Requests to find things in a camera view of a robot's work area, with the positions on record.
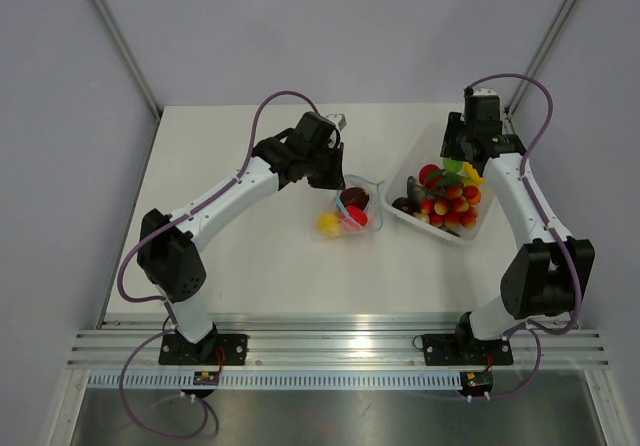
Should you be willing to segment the yellow bell pepper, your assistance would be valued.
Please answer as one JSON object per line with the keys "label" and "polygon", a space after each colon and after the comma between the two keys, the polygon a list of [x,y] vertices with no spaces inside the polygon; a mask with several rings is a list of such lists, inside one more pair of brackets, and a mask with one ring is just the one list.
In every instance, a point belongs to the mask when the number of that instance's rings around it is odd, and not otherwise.
{"label": "yellow bell pepper", "polygon": [[316,221],[316,230],[328,237],[335,238],[342,234],[341,219],[337,212],[322,213]]}

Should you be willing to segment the dark red apple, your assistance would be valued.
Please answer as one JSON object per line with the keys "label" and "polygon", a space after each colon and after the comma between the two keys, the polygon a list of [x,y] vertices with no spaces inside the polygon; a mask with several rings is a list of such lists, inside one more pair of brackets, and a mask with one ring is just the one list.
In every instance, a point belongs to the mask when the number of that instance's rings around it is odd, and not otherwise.
{"label": "dark red apple", "polygon": [[365,211],[370,201],[369,193],[361,187],[349,187],[343,190],[339,196],[342,205],[354,205]]}

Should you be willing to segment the green fruit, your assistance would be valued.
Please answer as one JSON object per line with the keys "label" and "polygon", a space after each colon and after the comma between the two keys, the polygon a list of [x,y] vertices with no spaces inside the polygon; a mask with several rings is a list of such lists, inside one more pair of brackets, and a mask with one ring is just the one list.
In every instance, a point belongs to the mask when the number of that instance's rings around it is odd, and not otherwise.
{"label": "green fruit", "polygon": [[458,174],[463,169],[463,166],[463,161],[458,161],[451,158],[443,159],[443,168],[449,174]]}

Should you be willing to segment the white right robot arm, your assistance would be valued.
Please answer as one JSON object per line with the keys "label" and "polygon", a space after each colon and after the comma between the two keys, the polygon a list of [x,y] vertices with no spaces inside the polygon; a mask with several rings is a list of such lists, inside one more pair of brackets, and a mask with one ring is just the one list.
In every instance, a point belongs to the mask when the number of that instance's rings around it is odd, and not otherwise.
{"label": "white right robot arm", "polygon": [[464,110],[452,113],[441,148],[445,158],[463,160],[486,180],[511,227],[517,253],[503,274],[497,296],[465,313],[444,343],[443,358],[456,365],[513,362],[507,337],[541,316],[569,314],[564,334],[579,318],[595,260],[587,239],[577,239],[554,215],[528,166],[527,150],[503,131],[500,99],[468,87]]}

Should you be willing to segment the clear zip bag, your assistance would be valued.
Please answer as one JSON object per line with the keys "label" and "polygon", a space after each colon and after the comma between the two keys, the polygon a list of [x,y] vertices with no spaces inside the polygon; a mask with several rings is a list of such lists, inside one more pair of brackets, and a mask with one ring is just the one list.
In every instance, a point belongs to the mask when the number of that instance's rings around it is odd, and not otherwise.
{"label": "clear zip bag", "polygon": [[382,183],[353,174],[344,180],[345,188],[334,194],[311,229],[315,239],[369,235],[383,227]]}

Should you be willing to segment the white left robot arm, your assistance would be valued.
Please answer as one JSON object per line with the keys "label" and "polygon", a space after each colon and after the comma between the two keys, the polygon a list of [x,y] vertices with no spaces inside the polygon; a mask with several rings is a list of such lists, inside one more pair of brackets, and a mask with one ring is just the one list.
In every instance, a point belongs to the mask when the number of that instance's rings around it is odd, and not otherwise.
{"label": "white left robot arm", "polygon": [[303,114],[298,124],[252,146],[240,170],[192,204],[142,220],[137,264],[163,293],[175,330],[162,339],[162,365],[242,365],[247,338],[220,334],[201,297],[201,254],[228,224],[257,202],[301,179],[315,189],[344,188],[342,114]]}

